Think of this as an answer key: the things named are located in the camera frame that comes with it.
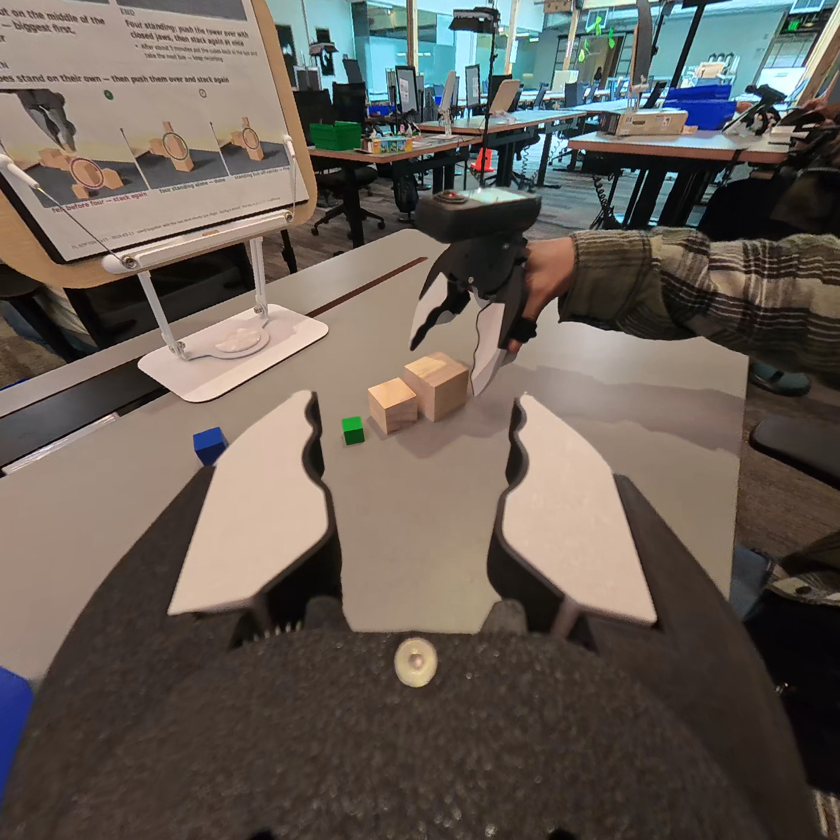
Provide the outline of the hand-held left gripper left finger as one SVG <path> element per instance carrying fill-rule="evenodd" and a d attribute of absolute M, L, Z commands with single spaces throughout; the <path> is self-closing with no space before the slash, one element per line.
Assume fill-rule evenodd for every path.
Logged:
<path fill-rule="evenodd" d="M 342 599 L 321 435 L 318 395 L 299 391 L 220 456 L 169 616 L 245 611 L 257 624 L 296 624 L 312 598 Z"/>

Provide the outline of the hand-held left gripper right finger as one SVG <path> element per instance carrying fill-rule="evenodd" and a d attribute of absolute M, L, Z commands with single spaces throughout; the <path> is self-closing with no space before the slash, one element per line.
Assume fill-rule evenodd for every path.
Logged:
<path fill-rule="evenodd" d="M 534 395 L 511 410 L 507 486 L 489 546 L 489 581 L 533 634 L 570 634 L 583 617 L 653 627 L 658 616 L 616 478 L 601 454 Z"/>

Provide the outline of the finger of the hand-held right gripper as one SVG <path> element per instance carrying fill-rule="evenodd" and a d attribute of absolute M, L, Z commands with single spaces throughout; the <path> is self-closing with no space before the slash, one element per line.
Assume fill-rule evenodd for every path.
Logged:
<path fill-rule="evenodd" d="M 464 281 L 453 279 L 439 268 L 432 268 L 414 311 L 409 349 L 416 350 L 433 327 L 451 322 L 466 308 L 469 300 L 470 289 Z"/>
<path fill-rule="evenodd" d="M 473 396 L 483 393 L 501 366 L 509 361 L 509 345 L 519 341 L 511 336 L 517 322 L 516 312 L 510 313 L 500 301 L 487 304 L 476 315 L 476 347 L 469 375 Z"/>

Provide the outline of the large plain wooden cube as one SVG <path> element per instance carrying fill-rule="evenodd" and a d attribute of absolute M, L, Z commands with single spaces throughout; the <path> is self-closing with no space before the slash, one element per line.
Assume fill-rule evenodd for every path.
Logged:
<path fill-rule="evenodd" d="M 469 368 L 437 351 L 405 364 L 402 380 L 416 394 L 419 412 L 439 422 L 466 404 Z"/>

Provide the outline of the blue wooden cube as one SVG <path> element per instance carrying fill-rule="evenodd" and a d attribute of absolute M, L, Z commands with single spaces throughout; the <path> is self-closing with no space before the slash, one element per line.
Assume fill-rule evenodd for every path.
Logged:
<path fill-rule="evenodd" d="M 213 466 L 228 448 L 222 429 L 210 427 L 192 436 L 193 449 L 203 466 Z"/>

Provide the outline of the medium plain wooden cube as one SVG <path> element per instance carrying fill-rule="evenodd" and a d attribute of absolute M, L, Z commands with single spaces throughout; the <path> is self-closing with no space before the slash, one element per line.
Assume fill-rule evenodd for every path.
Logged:
<path fill-rule="evenodd" d="M 371 419 L 383 435 L 410 427 L 418 419 L 417 394 L 396 377 L 368 389 Z"/>

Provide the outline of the person's right forearm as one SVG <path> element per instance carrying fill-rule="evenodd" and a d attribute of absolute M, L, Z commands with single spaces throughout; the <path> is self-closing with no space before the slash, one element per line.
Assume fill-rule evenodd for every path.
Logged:
<path fill-rule="evenodd" d="M 797 234 L 712 242 L 689 228 L 578 232 L 561 321 L 645 340 L 701 337 L 838 383 L 839 242 Z"/>

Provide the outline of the person's right hand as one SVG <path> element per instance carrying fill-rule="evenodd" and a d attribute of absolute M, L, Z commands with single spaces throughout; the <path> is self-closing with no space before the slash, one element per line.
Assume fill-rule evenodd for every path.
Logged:
<path fill-rule="evenodd" d="M 522 317 L 536 322 L 550 305 L 562 313 L 572 287 L 576 266 L 573 236 L 535 240 L 528 245 L 524 263 L 526 300 Z"/>

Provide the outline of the office desk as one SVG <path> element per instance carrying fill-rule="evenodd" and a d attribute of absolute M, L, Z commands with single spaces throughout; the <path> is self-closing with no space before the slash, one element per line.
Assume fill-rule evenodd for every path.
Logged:
<path fill-rule="evenodd" d="M 427 173 L 433 177 L 432 193 L 452 190 L 457 164 L 469 161 L 470 150 L 479 141 L 477 135 L 446 137 L 429 133 L 413 137 L 412 148 L 399 151 L 321 150 L 310 146 L 318 193 L 334 199 L 334 204 L 311 224 L 311 234 L 317 237 L 330 222 L 343 218 L 348 230 L 338 246 L 337 252 L 341 253 L 364 245 L 367 222 L 387 233 L 388 220 L 362 204 L 378 182 L 391 185 L 399 213 L 395 220 L 413 224 L 417 177 Z"/>
<path fill-rule="evenodd" d="M 680 227 L 686 224 L 713 176 L 736 165 L 780 165 L 788 156 L 790 145 L 789 140 L 732 137 L 710 131 L 626 138 L 592 132 L 569 141 L 573 151 L 604 158 L 609 172 L 626 169 L 641 173 L 635 197 L 623 217 L 623 225 L 630 229 L 645 229 L 653 223 L 667 174 L 676 174 L 676 179 L 657 224 Z"/>
<path fill-rule="evenodd" d="M 515 111 L 500 117 L 460 118 L 452 122 L 449 134 L 457 137 L 456 146 L 487 148 L 498 153 L 495 173 L 497 186 L 513 182 L 513 161 L 517 146 L 543 137 L 542 158 L 536 186 L 542 186 L 550 158 L 551 139 L 566 123 L 580 127 L 587 120 L 586 107 L 558 110 Z"/>

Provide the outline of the white document stand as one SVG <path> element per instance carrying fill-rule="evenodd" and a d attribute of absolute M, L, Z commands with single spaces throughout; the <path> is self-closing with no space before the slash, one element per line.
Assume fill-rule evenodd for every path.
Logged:
<path fill-rule="evenodd" d="M 289 80 L 283 57 L 281 61 Z M 301 134 L 305 141 L 302 127 Z M 269 303 L 266 291 L 263 237 L 276 231 L 285 233 L 292 225 L 308 221 L 316 204 L 316 183 L 307 143 L 306 149 L 312 176 L 311 204 L 307 217 L 298 222 L 295 222 L 295 211 L 278 213 L 263 217 L 259 223 L 251 219 L 247 229 L 224 225 L 211 234 L 170 238 L 150 248 L 134 248 L 128 254 L 111 252 L 108 257 L 70 266 L 48 266 L 37 254 L 35 261 L 26 260 L 23 264 L 8 262 L 3 254 L 2 261 L 43 286 L 60 290 L 99 287 L 116 279 L 138 277 L 164 339 L 164 348 L 140 359 L 140 370 L 189 403 L 211 401 L 328 333 L 325 324 Z M 255 299 L 246 310 L 177 339 L 154 289 L 152 270 L 239 244 L 248 247 Z"/>

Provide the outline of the computer monitor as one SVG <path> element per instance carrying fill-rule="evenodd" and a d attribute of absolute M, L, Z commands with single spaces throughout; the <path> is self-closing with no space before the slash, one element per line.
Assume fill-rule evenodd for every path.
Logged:
<path fill-rule="evenodd" d="M 422 118 L 422 92 L 418 92 L 417 74 L 412 66 L 395 68 L 396 104 L 399 113 L 407 118 Z"/>

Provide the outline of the cardboard box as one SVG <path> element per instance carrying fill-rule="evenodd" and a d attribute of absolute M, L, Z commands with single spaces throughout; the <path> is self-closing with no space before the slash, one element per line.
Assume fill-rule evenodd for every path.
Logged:
<path fill-rule="evenodd" d="M 688 111 L 677 108 L 639 108 L 602 112 L 598 133 L 609 137 L 672 137 L 683 133 Z"/>

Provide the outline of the blue storage bins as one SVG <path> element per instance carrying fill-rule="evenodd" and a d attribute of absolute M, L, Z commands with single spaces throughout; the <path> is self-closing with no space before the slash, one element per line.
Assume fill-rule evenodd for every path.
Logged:
<path fill-rule="evenodd" d="M 719 84 L 671 88 L 664 108 L 686 111 L 687 126 L 717 131 L 732 119 L 736 111 L 737 103 L 730 99 L 731 92 L 732 85 Z"/>

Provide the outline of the blue plastic bin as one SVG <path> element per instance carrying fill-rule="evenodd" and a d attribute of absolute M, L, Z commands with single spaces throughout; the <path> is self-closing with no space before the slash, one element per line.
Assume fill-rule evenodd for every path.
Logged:
<path fill-rule="evenodd" d="M 28 680 L 1 667 L 1 796 L 34 701 Z"/>

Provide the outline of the printed instruction sheet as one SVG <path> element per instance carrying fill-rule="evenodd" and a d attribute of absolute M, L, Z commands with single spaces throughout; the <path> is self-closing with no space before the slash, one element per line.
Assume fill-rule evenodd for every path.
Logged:
<path fill-rule="evenodd" d="M 2 2 L 2 254 L 70 266 L 296 212 L 311 167 L 264 2 Z"/>

